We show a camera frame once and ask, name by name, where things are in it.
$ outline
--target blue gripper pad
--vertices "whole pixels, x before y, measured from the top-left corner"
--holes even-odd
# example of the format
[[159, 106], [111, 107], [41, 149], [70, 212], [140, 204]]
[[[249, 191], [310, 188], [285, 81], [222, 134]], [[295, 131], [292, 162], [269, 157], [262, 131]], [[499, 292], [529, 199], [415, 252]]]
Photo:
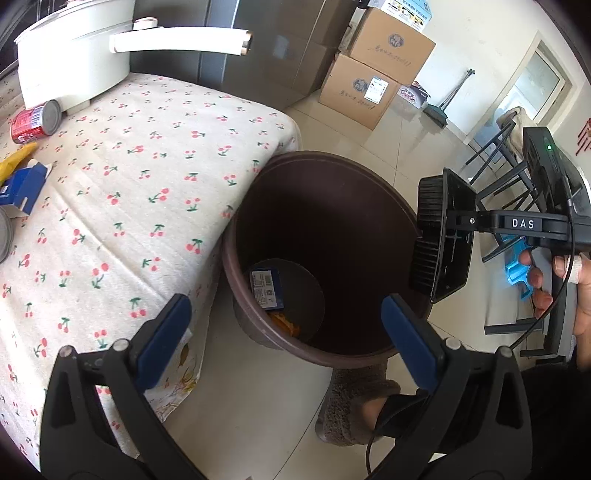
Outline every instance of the blue gripper pad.
[[382, 324], [419, 388], [434, 393], [445, 354], [441, 338], [426, 320], [420, 320], [400, 297], [393, 294], [382, 302]]
[[160, 325], [137, 359], [135, 386], [140, 392], [154, 388], [191, 321], [191, 301], [176, 294], [150, 322]]

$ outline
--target blue package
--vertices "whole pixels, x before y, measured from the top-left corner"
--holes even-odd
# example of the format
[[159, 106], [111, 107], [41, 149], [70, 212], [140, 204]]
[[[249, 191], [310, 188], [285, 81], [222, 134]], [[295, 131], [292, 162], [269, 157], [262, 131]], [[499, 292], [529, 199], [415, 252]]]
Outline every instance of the blue package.
[[15, 170], [0, 187], [0, 206], [10, 218], [30, 215], [41, 188], [45, 184], [47, 167], [36, 163]]
[[280, 310], [283, 288], [276, 268], [253, 268], [250, 272], [252, 294], [263, 310]]

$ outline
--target red can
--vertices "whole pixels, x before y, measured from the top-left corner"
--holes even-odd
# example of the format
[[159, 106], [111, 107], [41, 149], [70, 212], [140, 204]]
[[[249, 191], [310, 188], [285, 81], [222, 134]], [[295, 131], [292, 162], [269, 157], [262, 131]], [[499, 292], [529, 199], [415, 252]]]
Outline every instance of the red can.
[[10, 124], [10, 136], [15, 143], [28, 143], [53, 135], [61, 123], [61, 107], [49, 100], [29, 110], [19, 112]]

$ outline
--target label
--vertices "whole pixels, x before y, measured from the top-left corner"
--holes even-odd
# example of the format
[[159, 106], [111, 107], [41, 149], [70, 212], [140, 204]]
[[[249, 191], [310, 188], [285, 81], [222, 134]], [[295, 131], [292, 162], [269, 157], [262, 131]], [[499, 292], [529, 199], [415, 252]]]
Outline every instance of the label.
[[542, 231], [542, 219], [523, 216], [505, 216], [505, 228], [519, 229], [531, 232]]
[[44, 105], [39, 105], [16, 115], [10, 126], [13, 142], [27, 143], [47, 136], [42, 126], [43, 107]]
[[388, 82], [374, 77], [371, 79], [367, 92], [365, 92], [365, 98], [370, 102], [379, 103], [386, 92], [386, 88], [388, 88]]
[[43, 105], [39, 105], [39, 106], [36, 106], [31, 113], [31, 128], [40, 127], [42, 119], [43, 119]]
[[277, 295], [271, 270], [255, 270], [251, 272], [252, 293], [256, 302], [263, 309], [277, 308]]

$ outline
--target trash bin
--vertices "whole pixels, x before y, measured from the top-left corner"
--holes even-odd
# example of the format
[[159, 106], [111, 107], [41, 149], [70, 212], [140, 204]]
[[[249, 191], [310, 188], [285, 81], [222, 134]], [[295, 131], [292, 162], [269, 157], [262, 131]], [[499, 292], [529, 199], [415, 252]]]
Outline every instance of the trash bin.
[[[358, 163], [314, 151], [272, 158], [223, 237], [239, 323], [257, 342], [315, 364], [359, 368], [385, 361], [397, 350], [382, 327], [384, 297], [399, 293], [424, 319], [431, 310], [428, 297], [408, 286], [417, 235], [408, 203]], [[249, 270], [269, 262], [292, 265], [285, 270], [285, 307], [291, 299], [297, 321], [288, 319], [306, 323], [301, 339], [282, 331], [251, 292]]]

